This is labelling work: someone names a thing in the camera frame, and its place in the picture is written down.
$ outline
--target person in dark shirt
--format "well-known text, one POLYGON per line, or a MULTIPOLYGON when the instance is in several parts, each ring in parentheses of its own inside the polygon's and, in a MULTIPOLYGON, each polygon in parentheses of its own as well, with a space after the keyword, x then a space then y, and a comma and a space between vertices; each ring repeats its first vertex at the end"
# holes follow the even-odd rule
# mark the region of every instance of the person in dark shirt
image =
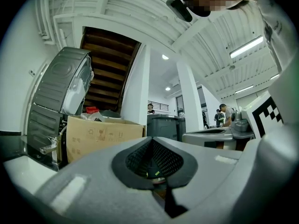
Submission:
POLYGON ((154 108, 153 104, 148 104, 148 114, 154 114, 155 113, 153 108, 154 108))
POLYGON ((223 123, 224 123, 224 114, 221 113, 221 110, 216 110, 216 114, 214 117, 214 120, 216 121, 216 127, 222 127, 223 123))

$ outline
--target wooden stair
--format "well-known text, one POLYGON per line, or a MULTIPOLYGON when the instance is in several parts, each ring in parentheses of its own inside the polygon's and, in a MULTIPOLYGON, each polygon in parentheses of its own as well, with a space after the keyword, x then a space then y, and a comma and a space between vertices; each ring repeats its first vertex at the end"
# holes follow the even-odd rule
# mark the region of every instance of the wooden stair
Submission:
POLYGON ((121 111, 128 74, 140 43, 123 35, 86 27, 81 48, 91 51, 94 78, 84 106, 121 111))

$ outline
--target black headphones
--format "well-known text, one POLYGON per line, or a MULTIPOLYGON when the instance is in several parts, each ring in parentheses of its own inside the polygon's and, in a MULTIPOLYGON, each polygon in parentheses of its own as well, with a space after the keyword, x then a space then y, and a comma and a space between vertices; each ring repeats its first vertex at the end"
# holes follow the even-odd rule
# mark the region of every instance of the black headphones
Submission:
MULTIPOLYGON (((187 5, 184 4, 181 0, 167 0, 166 5, 178 16, 178 18, 187 22, 192 21, 192 16, 190 12, 187 10, 187 5)), ((210 11, 205 11, 203 7, 188 6, 188 8, 193 13, 201 17, 208 17, 211 13, 210 11)))

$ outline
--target red object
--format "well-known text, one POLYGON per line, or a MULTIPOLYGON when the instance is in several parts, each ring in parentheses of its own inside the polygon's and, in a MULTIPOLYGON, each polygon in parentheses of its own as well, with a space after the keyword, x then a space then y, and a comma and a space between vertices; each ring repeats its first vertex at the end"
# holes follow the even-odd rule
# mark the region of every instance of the red object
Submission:
POLYGON ((96 112, 99 112, 100 110, 95 107, 95 106, 92 106, 92 107, 86 107, 86 112, 88 114, 93 114, 93 113, 96 113, 96 112))

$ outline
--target ceiling light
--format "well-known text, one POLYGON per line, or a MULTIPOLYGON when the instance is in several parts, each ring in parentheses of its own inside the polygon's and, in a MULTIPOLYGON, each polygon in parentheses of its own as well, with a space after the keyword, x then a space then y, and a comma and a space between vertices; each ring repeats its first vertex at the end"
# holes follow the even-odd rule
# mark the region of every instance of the ceiling light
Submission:
POLYGON ((270 80, 272 80, 272 79, 274 79, 274 78, 276 78, 276 77, 278 77, 278 76, 279 76, 279 74, 277 74, 277 75, 275 75, 275 76, 271 77, 271 79, 270 79, 270 80))
POLYGON ((242 90, 236 91, 235 94, 240 93, 240 92, 245 91, 245 90, 248 90, 248 89, 250 89, 252 87, 254 87, 254 85, 251 85, 250 87, 247 87, 247 88, 244 88, 242 90))
POLYGON ((230 58, 235 58, 236 56, 242 54, 243 52, 253 48, 254 46, 263 42, 263 36, 258 36, 257 38, 253 39, 252 41, 246 43, 245 45, 239 47, 238 49, 232 51, 229 55, 230 58))

